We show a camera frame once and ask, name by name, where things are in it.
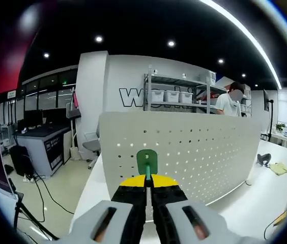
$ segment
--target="gray chair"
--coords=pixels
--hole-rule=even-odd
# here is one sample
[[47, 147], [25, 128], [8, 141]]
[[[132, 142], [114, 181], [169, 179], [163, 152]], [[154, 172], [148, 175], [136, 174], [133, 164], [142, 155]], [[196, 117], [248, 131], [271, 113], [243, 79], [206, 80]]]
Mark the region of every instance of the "gray chair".
[[89, 133], [90, 134], [90, 139], [88, 139], [88, 141], [84, 142], [82, 144], [82, 146], [84, 148], [86, 148], [87, 150], [89, 151], [92, 151], [93, 153], [96, 153], [96, 158], [93, 159], [89, 165], [88, 165], [88, 168], [89, 169], [92, 169], [94, 167], [94, 165], [96, 164], [96, 161], [100, 155], [100, 151], [101, 151], [101, 144], [100, 144], [100, 141], [99, 141], [99, 127], [97, 127], [97, 131], [96, 133], [93, 132], [93, 133]]

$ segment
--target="small sign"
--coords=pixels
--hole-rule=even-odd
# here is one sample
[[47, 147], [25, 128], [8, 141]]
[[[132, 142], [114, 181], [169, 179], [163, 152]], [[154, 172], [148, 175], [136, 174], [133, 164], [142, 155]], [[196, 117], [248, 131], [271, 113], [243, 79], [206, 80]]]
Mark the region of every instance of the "small sign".
[[8, 99], [16, 97], [16, 90], [12, 90], [8, 92]]

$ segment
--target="white table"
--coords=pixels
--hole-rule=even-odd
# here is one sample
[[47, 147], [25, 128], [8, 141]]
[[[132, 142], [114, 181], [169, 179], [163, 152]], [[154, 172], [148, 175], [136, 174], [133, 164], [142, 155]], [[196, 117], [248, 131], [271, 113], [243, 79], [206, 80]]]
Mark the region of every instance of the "white table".
[[[257, 153], [270, 153], [270, 163], [283, 162], [287, 166], [287, 148], [260, 140]], [[269, 168], [254, 164], [248, 180], [252, 186], [243, 184], [209, 207], [226, 219], [231, 231], [263, 239], [264, 229], [286, 208], [287, 174], [277, 176]], [[70, 230], [74, 220], [101, 200], [110, 200], [110, 197], [100, 156], [84, 187]], [[143, 231], [141, 244], [160, 243], [154, 223], [146, 223]], [[266, 237], [269, 238], [273, 231], [274, 228], [269, 227]]]
[[277, 141], [282, 140], [283, 146], [287, 148], [287, 136], [284, 136], [284, 133], [273, 130], [271, 132], [271, 138], [276, 138]]

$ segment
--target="green object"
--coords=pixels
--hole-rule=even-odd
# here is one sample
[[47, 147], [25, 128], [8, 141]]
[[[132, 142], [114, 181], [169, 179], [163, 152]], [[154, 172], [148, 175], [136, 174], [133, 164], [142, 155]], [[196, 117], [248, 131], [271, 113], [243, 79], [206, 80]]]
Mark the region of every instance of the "green object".
[[276, 124], [277, 131], [282, 132], [284, 128], [285, 128], [285, 124], [281, 124], [281, 123]]
[[149, 166], [149, 164], [146, 164], [146, 176], [147, 176], [147, 180], [150, 180], [150, 166]]
[[157, 174], [157, 153], [151, 149], [144, 149], [137, 153], [138, 173], [145, 174], [150, 180], [151, 174]]

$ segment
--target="black ceiling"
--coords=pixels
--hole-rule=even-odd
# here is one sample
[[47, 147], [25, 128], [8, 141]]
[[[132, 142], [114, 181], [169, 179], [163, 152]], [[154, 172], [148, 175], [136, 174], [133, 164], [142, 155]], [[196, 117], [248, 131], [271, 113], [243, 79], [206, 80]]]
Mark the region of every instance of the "black ceiling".
[[[250, 1], [216, 1], [260, 42], [283, 86], [287, 86], [287, 44]], [[94, 42], [101, 35], [103, 43]], [[167, 46], [175, 40], [175, 48]], [[24, 62], [20, 81], [78, 64], [81, 53], [163, 57], [197, 65], [258, 89], [276, 89], [272, 74], [252, 43], [225, 17], [199, 1], [63, 1], [47, 18]], [[50, 53], [49, 59], [43, 53]], [[223, 58], [224, 65], [217, 60]]]

